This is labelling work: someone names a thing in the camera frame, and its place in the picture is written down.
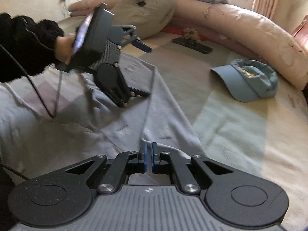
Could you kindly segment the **person's left hand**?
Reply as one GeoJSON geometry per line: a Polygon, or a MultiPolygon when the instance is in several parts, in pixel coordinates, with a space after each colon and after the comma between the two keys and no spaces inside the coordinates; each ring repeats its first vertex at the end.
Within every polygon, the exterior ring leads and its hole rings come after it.
{"type": "Polygon", "coordinates": [[[57,60],[64,62],[65,64],[69,64],[73,52],[73,43],[75,38],[75,34],[69,34],[64,37],[57,37],[54,47],[54,54],[57,60]]]}

